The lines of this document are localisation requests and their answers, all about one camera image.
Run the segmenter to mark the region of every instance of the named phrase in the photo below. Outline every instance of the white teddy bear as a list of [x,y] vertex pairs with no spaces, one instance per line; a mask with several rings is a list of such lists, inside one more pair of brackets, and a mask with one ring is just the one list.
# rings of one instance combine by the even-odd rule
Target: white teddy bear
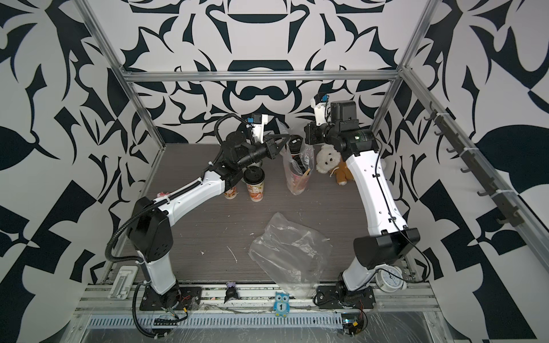
[[341,154],[335,151],[333,145],[323,144],[316,155],[316,161],[316,170],[321,174],[326,174],[337,167],[341,161]]

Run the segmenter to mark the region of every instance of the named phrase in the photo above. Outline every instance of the vent grille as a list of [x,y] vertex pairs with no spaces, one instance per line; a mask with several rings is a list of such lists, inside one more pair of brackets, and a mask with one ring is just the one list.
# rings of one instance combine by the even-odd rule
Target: vent grille
[[[154,318],[160,314],[138,316],[139,323],[150,328]],[[181,329],[224,329],[224,328],[301,328],[318,327],[341,329],[339,313],[290,313],[286,318],[273,313],[246,314],[191,314],[178,324]],[[133,319],[129,314],[94,314],[88,329],[132,329]]]

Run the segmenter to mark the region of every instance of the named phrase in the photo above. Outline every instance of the gray wooden table surface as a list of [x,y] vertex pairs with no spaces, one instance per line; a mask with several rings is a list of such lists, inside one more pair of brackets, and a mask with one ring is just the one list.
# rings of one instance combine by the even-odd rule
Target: gray wooden table surface
[[[171,192],[195,180],[218,150],[218,145],[210,144],[168,144],[147,197],[154,199],[158,192]],[[239,182],[236,198],[228,200],[222,195],[212,198],[172,227],[170,258],[179,281],[271,281],[248,256],[248,250],[276,212],[330,239],[333,248],[322,280],[336,280],[349,266],[354,258],[353,239],[367,234],[366,214],[356,184],[351,181],[339,186],[335,177],[314,171],[307,190],[295,196],[286,186],[281,156],[265,159],[263,169],[266,174],[263,201],[252,202],[246,185]],[[135,254],[129,241],[123,254]],[[136,280],[142,279],[140,273]]]

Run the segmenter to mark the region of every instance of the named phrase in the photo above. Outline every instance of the owl figurine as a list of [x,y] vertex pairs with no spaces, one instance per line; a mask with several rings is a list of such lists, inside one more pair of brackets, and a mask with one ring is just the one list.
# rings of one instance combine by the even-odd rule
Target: owl figurine
[[285,293],[276,293],[274,297],[274,315],[286,317],[290,312],[290,295]]

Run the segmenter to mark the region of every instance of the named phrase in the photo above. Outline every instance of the brown teddy bear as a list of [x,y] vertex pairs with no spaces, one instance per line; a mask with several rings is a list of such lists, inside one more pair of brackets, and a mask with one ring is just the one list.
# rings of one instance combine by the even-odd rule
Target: brown teddy bear
[[349,170],[349,168],[347,168],[347,163],[345,163],[343,159],[339,161],[339,164],[337,167],[332,169],[330,173],[330,177],[332,177],[332,174],[334,173],[335,173],[335,180],[340,186],[347,184],[347,181],[349,180],[354,180],[352,177],[351,171]]

